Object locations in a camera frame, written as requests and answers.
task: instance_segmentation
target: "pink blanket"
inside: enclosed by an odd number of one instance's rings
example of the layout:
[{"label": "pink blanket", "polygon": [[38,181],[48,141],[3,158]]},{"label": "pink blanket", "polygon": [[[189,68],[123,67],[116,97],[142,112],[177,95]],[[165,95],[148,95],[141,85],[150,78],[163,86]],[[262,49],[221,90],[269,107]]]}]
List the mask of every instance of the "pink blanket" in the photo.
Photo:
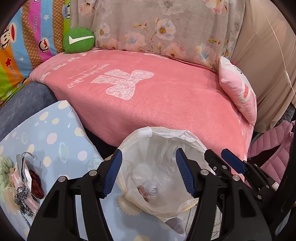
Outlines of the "pink blanket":
[{"label": "pink blanket", "polygon": [[35,68],[31,81],[68,100],[83,125],[106,143],[134,130],[189,130],[220,155],[246,160],[253,127],[219,86],[216,72],[149,53],[92,49],[58,54]]}]

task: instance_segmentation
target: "plastic bag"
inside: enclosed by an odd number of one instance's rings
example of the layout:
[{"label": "plastic bag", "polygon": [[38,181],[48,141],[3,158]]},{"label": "plastic bag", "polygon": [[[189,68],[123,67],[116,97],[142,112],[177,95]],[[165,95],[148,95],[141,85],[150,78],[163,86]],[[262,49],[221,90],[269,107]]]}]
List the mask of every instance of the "plastic bag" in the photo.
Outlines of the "plastic bag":
[{"label": "plastic bag", "polygon": [[[186,190],[176,163],[176,150],[213,172],[204,159],[206,147],[191,132],[164,127],[135,130],[119,146],[123,160],[117,184],[125,198],[147,213],[171,218],[192,208],[198,201]],[[157,182],[158,193],[146,202],[137,186]]]}]

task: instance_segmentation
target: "white bow print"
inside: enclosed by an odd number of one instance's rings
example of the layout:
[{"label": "white bow print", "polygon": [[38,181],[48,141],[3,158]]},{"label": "white bow print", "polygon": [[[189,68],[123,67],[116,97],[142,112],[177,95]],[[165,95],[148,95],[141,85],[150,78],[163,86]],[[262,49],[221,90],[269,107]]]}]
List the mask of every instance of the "white bow print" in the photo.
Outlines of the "white bow print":
[{"label": "white bow print", "polygon": [[98,76],[92,83],[114,84],[114,86],[106,89],[106,93],[124,100],[129,100],[133,97],[136,83],[140,80],[149,79],[154,75],[154,73],[144,70],[134,70],[129,74],[120,69],[114,69],[105,74],[107,75]]}]

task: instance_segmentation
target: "gray cushion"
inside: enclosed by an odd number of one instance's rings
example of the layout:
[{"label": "gray cushion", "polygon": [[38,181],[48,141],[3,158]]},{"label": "gray cushion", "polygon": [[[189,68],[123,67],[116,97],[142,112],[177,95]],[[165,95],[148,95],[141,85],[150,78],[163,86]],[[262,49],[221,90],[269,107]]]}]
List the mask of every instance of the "gray cushion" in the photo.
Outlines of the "gray cushion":
[{"label": "gray cushion", "polygon": [[0,141],[23,121],[55,102],[55,95],[46,85],[31,82],[21,88],[0,109]]}]

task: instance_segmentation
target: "small pink pillow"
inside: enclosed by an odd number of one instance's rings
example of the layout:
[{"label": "small pink pillow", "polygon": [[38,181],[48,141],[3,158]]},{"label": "small pink pillow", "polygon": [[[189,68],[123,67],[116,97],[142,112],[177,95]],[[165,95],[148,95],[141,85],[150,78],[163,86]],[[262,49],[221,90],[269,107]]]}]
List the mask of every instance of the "small pink pillow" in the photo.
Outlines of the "small pink pillow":
[{"label": "small pink pillow", "polygon": [[257,119],[257,101],[246,76],[227,58],[220,57],[219,65],[220,86],[253,126]]}]

